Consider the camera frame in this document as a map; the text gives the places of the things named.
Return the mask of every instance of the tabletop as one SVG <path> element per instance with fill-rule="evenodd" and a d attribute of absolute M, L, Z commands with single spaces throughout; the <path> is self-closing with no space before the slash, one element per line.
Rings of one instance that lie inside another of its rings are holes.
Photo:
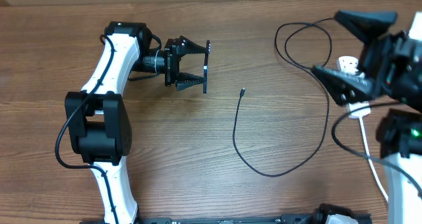
<path fill-rule="evenodd" d="M 212 51 L 208 93 L 202 86 L 176 92 L 163 76 L 127 82 L 123 96 L 133 130 L 128 156 L 131 189 L 143 217 L 252 217 L 308 213 L 320 203 L 372 214 L 387 210 L 367 162 L 337 147 L 330 136 L 345 108 L 330 105 L 328 132 L 316 155 L 278 178 L 250 170 L 237 145 L 258 170 L 275 174 L 301 163 L 318 146 L 326 99 L 308 75 L 274 50 L 279 25 L 333 17 L 339 9 L 397 11 L 391 31 L 409 28 L 421 0 L 282 0 L 224 3 L 145 3 L 0 8 L 0 223 L 78 223 L 104 214 L 95 179 L 55 160 L 54 143 L 65 122 L 64 99 L 94 72 L 112 20 L 145 22 L 163 42 L 183 35 Z M 332 36 L 327 67 L 343 55 L 358 57 L 361 42 L 334 21 L 320 24 Z M 297 29 L 288 26 L 285 39 Z M 312 66 L 325 61 L 327 36 L 307 29 L 288 44 L 291 56 Z M 181 72 L 202 74 L 203 55 L 188 55 Z M 378 122 L 388 109 L 365 117 L 371 152 Z M 339 137 L 363 151 L 359 122 L 346 120 Z M 82 164 L 66 132 L 61 156 Z M 377 166 L 382 183 L 386 180 Z"/>

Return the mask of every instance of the cable connector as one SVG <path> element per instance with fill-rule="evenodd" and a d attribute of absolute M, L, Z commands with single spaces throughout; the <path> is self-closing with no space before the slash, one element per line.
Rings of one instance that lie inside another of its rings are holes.
<path fill-rule="evenodd" d="M 246 88 L 242 88 L 242 90 L 240 91 L 240 98 L 242 98 L 245 95 L 246 92 Z"/>

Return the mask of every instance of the power strip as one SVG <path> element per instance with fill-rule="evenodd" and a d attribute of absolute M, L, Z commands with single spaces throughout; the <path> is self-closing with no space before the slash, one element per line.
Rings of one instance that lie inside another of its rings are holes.
<path fill-rule="evenodd" d="M 348 73 L 348 74 L 353 74 L 355 75 L 357 73 L 357 64 L 358 64 L 358 60 L 355 57 L 351 57 L 351 56 L 343 56 L 338 58 L 337 60 L 337 67 L 339 71 Z M 365 75 L 363 73 L 361 73 L 359 75 L 360 77 L 364 77 Z M 355 109 L 359 109 L 365 106 L 368 106 L 369 102 L 365 101 L 365 102 L 357 102 L 357 103 L 353 103 L 347 104 L 347 111 L 353 111 Z M 370 114 L 371 113 L 371 108 L 365 108 L 365 109 L 361 109 L 359 111 L 353 112 L 349 115 L 350 119 L 359 119 L 359 124 L 361 125 L 361 132 L 362 132 L 362 139 L 363 139 L 363 145 L 365 147 L 365 153 L 366 155 L 370 155 L 369 153 L 369 147 L 368 147 L 368 142 L 367 142 L 367 135 L 365 132 L 365 127 L 363 124 L 363 117 Z M 377 175 L 377 171 L 375 171 L 374 168 L 374 164 L 373 162 L 369 159 L 368 160 L 369 163 L 369 167 L 371 168 L 371 171 L 374 175 L 375 181 L 377 182 L 377 185 L 380 189 L 380 191 L 382 192 L 382 195 L 384 196 L 385 200 L 388 202 L 388 195 L 385 192 L 384 187 L 382 187 L 382 184 L 378 178 Z"/>

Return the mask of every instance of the power outlet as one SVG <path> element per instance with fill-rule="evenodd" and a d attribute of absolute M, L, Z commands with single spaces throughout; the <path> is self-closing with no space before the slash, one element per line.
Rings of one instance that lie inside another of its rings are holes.
<path fill-rule="evenodd" d="M 358 64 L 358 60 L 355 57 L 352 56 L 342 56 L 340 58 L 338 58 L 337 60 L 337 68 L 339 71 L 348 73 L 348 74 L 356 74 L 357 72 L 357 64 Z M 363 73 L 361 73 L 359 75 L 360 77 L 364 77 L 365 75 Z M 357 103 L 348 103 L 346 105 L 347 107 L 347 111 L 353 111 L 355 109 L 359 109 L 365 106 L 368 106 L 369 102 L 365 101 L 365 102 L 357 102 Z M 371 108 L 366 108 L 366 109 L 361 109 L 359 111 L 356 111 L 352 114 L 349 115 L 350 119 L 358 119 L 359 117 L 364 117 L 365 115 L 368 115 L 371 113 Z"/>

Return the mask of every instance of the black plug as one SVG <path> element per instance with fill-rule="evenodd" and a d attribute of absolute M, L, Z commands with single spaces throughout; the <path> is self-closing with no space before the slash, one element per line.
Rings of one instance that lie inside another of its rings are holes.
<path fill-rule="evenodd" d="M 243 97 L 243 95 L 245 95 L 246 92 L 246 88 L 242 88 L 242 90 L 240 91 L 240 98 Z"/>

